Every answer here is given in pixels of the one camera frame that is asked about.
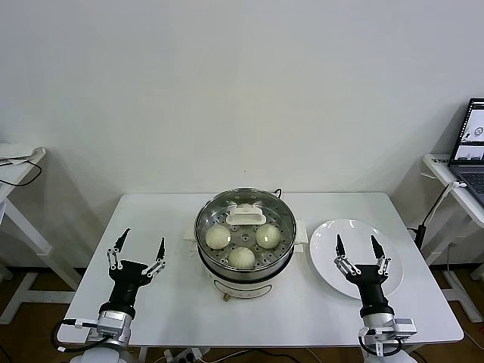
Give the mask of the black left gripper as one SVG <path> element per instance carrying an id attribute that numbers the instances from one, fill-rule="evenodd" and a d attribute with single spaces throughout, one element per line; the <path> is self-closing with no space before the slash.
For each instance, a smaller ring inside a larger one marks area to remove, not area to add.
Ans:
<path id="1" fill-rule="evenodd" d="M 123 245 L 128 233 L 127 228 L 117 238 L 113 247 L 107 250 L 109 276 L 114 281 L 114 286 L 109 300 L 100 307 L 100 312 L 115 311 L 126 314 L 135 314 L 135 299 L 138 289 L 150 283 L 148 276 L 155 276 L 166 267 L 165 262 L 165 237 L 160 240 L 154 264 L 149 266 L 140 262 L 120 260 Z"/>

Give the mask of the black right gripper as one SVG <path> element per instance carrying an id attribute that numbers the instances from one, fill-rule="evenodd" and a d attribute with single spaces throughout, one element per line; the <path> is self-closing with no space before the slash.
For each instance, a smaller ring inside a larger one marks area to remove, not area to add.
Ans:
<path id="1" fill-rule="evenodd" d="M 388 274 L 391 259 L 386 256 L 374 235 L 371 235 L 371 243 L 377 264 L 355 266 L 346 257 L 342 238 L 338 234 L 335 248 L 337 256 L 334 264 L 344 276 L 347 276 L 347 281 L 358 288 L 362 303 L 360 316 L 378 313 L 393 314 L 393 309 L 382 290 L 382 284 L 388 278 L 385 275 Z"/>

